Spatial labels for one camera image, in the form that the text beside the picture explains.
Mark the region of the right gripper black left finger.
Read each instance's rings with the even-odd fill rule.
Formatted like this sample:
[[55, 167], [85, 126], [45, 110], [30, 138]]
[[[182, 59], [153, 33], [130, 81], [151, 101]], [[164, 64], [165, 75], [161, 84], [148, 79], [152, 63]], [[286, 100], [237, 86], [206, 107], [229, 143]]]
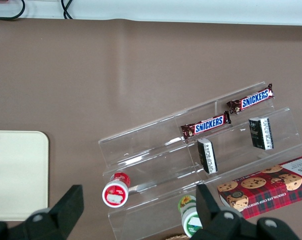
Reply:
[[66, 240], [84, 211], [83, 186], [73, 185], [52, 207], [8, 228], [0, 221], [0, 240]]

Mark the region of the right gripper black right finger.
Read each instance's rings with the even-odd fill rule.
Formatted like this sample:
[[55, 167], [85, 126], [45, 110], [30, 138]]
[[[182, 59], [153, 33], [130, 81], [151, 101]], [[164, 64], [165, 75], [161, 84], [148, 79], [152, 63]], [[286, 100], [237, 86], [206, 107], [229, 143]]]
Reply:
[[196, 210], [202, 229], [192, 240], [298, 240], [282, 220], [262, 217], [253, 224], [230, 207], [221, 209], [205, 184], [196, 186]]

